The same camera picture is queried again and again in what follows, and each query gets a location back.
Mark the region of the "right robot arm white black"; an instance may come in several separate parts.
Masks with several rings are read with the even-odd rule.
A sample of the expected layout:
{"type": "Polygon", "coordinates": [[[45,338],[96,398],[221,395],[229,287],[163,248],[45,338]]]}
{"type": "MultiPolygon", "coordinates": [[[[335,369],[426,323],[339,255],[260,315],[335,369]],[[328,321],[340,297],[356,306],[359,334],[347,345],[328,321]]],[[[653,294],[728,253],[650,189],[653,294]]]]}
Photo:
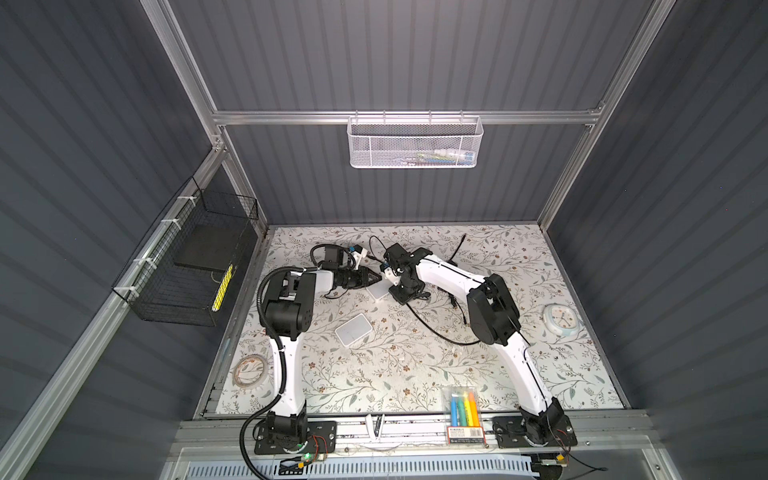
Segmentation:
{"type": "Polygon", "coordinates": [[[526,439],[534,446],[564,445],[567,436],[560,428],[567,416],[529,353],[519,309],[504,279],[471,273],[423,247],[409,252],[398,243],[385,251],[384,263],[398,278],[389,292],[402,305],[424,293],[428,284],[466,301],[472,332],[493,347],[515,388],[526,439]]]}

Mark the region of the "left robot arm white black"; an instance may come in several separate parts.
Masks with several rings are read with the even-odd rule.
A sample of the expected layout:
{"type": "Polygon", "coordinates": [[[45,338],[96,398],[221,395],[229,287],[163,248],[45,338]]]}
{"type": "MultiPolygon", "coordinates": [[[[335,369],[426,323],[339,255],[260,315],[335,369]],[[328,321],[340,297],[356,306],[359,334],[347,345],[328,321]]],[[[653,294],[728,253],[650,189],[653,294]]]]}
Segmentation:
{"type": "Polygon", "coordinates": [[[324,251],[310,267],[283,266],[271,270],[256,292],[260,324],[269,337],[274,361],[275,398],[265,407],[265,436],[296,443],[308,435],[307,404],[301,387],[300,350],[313,319],[315,298],[338,288],[362,289],[382,280],[362,264],[368,251],[359,244],[342,247],[319,244],[324,251]]]}

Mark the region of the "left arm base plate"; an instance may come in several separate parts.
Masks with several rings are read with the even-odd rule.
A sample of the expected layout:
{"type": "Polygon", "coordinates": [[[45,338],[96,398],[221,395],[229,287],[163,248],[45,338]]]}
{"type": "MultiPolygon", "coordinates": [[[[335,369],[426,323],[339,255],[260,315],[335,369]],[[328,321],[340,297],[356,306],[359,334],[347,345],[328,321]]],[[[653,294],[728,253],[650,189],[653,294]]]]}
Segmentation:
{"type": "Polygon", "coordinates": [[[334,421],[310,421],[298,429],[290,426],[278,429],[261,420],[251,434],[255,441],[252,452],[256,455],[334,453],[337,427],[334,421]]]}

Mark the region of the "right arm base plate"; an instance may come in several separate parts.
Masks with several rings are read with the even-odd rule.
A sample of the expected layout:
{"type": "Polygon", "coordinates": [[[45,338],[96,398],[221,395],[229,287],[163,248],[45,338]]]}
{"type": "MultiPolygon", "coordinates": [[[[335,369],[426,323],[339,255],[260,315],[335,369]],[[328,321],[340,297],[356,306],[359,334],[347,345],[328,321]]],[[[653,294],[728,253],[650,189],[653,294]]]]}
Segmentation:
{"type": "Polygon", "coordinates": [[[492,434],[500,448],[574,447],[578,439],[567,416],[549,423],[527,422],[521,414],[492,418],[492,434]]]}

